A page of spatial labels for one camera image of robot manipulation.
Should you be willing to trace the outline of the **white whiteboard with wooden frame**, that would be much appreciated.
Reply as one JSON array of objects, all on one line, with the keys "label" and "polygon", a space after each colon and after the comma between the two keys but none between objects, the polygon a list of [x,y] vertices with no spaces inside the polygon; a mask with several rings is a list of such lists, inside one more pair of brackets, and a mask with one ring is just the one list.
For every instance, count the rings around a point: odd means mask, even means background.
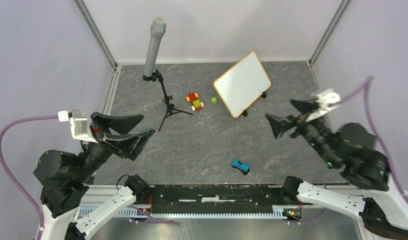
[{"label": "white whiteboard with wooden frame", "polygon": [[247,115],[245,111],[266,94],[272,82],[254,51],[224,72],[213,87],[233,118]]}]

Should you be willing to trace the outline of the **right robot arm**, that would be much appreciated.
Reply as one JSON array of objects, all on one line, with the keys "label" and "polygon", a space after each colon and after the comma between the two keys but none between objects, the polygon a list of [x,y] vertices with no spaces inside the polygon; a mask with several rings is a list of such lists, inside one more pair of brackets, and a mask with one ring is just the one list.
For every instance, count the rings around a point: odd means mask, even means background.
[{"label": "right robot arm", "polygon": [[288,176],[280,191],[282,201],[316,204],[363,223],[380,237],[408,240],[408,202],[397,189],[388,158],[374,148],[378,138],[355,122],[331,131],[323,117],[310,118],[316,111],[313,101],[291,100],[291,104],[298,115],[265,115],[274,137],[286,132],[293,139],[303,137],[329,169],[339,169],[341,177],[362,192],[344,195]]}]

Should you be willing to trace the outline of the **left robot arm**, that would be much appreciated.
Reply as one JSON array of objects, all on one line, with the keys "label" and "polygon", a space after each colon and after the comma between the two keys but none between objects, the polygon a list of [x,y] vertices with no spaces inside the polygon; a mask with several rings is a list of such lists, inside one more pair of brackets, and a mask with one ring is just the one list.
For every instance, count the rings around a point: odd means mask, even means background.
[{"label": "left robot arm", "polygon": [[58,119],[69,122],[74,139],[86,142],[78,154],[48,150],[38,160],[35,177],[42,184],[43,223],[39,240],[89,240],[122,209],[142,204],[149,185],[139,176],[129,176],[117,192],[96,210],[77,219],[80,203],[89,187],[87,180],[112,155],[135,160],[154,135],[154,129],[134,131],[144,116],[109,116],[94,112],[83,117],[79,110],[60,111]]}]

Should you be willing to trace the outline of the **blue whiteboard eraser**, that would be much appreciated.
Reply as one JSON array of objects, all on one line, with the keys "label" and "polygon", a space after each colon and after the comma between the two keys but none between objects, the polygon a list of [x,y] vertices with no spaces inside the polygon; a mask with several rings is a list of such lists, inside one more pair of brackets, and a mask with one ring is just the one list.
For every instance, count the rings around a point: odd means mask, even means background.
[{"label": "blue whiteboard eraser", "polygon": [[237,158],[233,159],[231,166],[240,171],[243,175],[247,175],[250,171],[250,166],[246,163],[241,163]]}]

